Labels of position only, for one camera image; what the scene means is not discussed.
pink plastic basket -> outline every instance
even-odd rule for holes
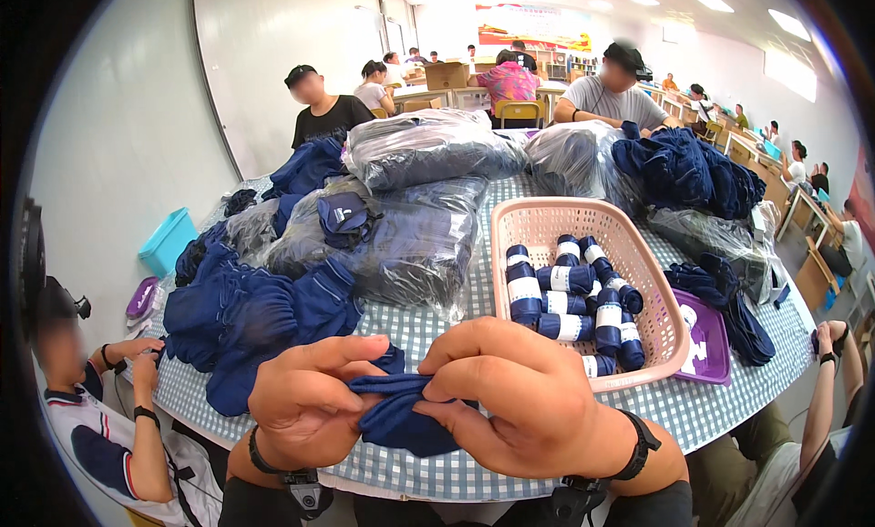
[[[541,196],[504,201],[492,213],[492,259],[495,312],[510,320],[508,262],[505,252],[514,244],[529,249],[535,269],[552,265],[556,259],[556,238],[593,235],[605,250],[614,270],[641,292],[644,310],[636,318],[644,367],[590,379],[593,392],[625,389],[659,381],[684,365],[690,350],[680,307],[653,252],[632,221],[618,207],[607,202],[563,196]],[[595,354],[593,343],[562,343],[582,355]]]

purple plastic lid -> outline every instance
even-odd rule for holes
[[[704,341],[707,352],[704,360],[693,358],[695,375],[679,370],[674,376],[690,381],[730,386],[732,384],[731,352],[729,351],[729,339],[726,337],[723,315],[703,303],[692,293],[682,292],[674,288],[671,291],[679,305],[687,305],[695,311],[696,321],[690,332],[690,337],[696,343]]]
[[[128,318],[136,320],[149,311],[149,307],[152,305],[152,298],[155,296],[155,290],[158,288],[158,283],[158,277],[148,277],[140,282],[140,285],[137,286],[137,292],[134,292],[134,297],[130,298],[128,308],[125,311]]]

plastic bag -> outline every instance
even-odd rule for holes
[[[771,202],[761,202],[761,209],[774,226],[775,215],[768,215]],[[738,276],[741,289],[759,304],[768,302],[773,289],[787,282],[787,271],[774,252],[774,240],[768,234],[762,243],[753,239],[747,220],[727,220],[696,210],[663,207],[652,210],[648,222],[653,230],[668,239],[685,254],[699,259],[703,252],[726,258]]]
[[[241,263],[258,266],[265,246],[277,239],[273,217],[279,209],[279,199],[270,199],[227,218],[227,243],[240,254]]]
[[[295,206],[265,265],[294,279],[331,257],[353,273],[356,294],[365,299],[432,305],[439,316],[461,320],[468,266],[479,238],[478,210],[488,185],[486,178],[465,176],[371,196],[356,179],[329,184]],[[367,242],[352,250],[325,243],[317,211],[319,198],[347,191],[382,214]]]
[[[611,155],[613,143],[625,138],[601,121],[555,124],[526,145],[532,177],[544,193],[600,199],[635,215],[640,192]]]
[[[519,144],[492,132],[485,111],[422,109],[359,124],[343,161],[369,191],[480,175],[509,178],[523,170]]]

wooden chair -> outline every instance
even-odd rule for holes
[[[504,128],[504,119],[535,119],[537,127],[543,128],[544,102],[541,100],[517,101],[501,100],[495,104],[495,117],[501,120]]]

blue checkered tablecloth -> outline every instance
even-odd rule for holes
[[[245,181],[240,187],[255,188],[261,193],[270,187],[270,182],[261,178]],[[466,318],[495,314],[489,234],[492,208],[508,199],[534,195],[534,183],[526,174],[490,185],[489,199],[480,214],[483,240],[479,256],[470,266],[471,290]],[[203,223],[201,231],[221,218],[221,210],[217,208]],[[644,222],[638,222],[638,228],[663,268],[689,260],[679,249],[650,231]],[[161,286],[171,291],[173,275],[162,280]],[[808,367],[811,362],[810,341],[796,308],[788,301],[781,310],[771,304],[751,309],[774,341],[777,354],[762,368],[744,367],[733,356],[729,388],[669,377],[631,389],[596,394],[596,399],[661,424],[674,436],[684,453],[694,451],[758,412]],[[158,313],[152,320],[153,326],[147,335],[163,335],[164,313]],[[404,349],[407,369],[415,371],[432,340],[449,326],[431,308],[366,301],[365,314],[356,333],[388,335],[395,345]],[[202,432],[237,441],[254,421],[249,415],[227,418],[215,412],[206,402],[205,388],[209,378],[209,374],[199,373],[176,358],[164,359],[155,402]],[[558,480],[524,480],[497,474],[480,467],[464,450],[420,459],[403,449],[362,442],[355,445],[342,463],[322,471],[406,496],[452,501],[543,496],[558,484]]]

